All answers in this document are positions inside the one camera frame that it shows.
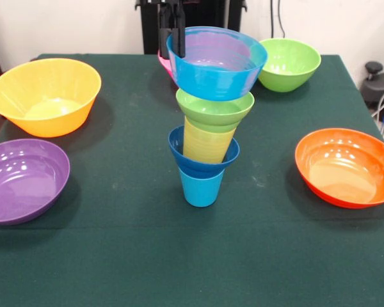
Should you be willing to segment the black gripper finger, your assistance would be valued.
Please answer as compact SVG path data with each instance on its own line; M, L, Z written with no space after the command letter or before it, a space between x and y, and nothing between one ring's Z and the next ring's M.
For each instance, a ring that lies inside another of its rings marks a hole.
M185 48L185 13L182 2L178 2L174 6L175 28L173 30L173 51L180 58L186 55Z
M159 53L164 59L169 59L169 52L166 45L168 37L173 28L173 6L171 3L161 3L159 5Z

